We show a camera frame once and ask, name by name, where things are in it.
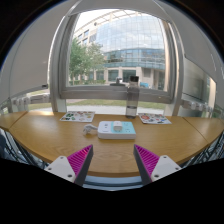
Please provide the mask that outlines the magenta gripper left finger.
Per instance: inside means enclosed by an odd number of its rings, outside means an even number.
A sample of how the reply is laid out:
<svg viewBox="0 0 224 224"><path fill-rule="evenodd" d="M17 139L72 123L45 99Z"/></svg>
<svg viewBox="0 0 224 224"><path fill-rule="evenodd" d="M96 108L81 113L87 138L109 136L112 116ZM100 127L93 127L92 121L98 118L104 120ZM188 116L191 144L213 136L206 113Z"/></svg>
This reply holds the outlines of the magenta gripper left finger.
<svg viewBox="0 0 224 224"><path fill-rule="evenodd" d="M59 156L46 168L46 171L82 186L92 157L93 145L89 145L68 157Z"/></svg>

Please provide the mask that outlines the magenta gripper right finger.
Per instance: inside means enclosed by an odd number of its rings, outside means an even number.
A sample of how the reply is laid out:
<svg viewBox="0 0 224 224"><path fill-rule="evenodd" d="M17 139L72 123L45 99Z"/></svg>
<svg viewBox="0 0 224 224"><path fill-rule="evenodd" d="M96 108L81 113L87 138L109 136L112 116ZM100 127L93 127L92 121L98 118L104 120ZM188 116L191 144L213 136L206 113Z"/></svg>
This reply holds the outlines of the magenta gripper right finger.
<svg viewBox="0 0 224 224"><path fill-rule="evenodd" d="M168 155L158 156L139 145L134 145L133 154L144 185L181 170Z"/></svg>

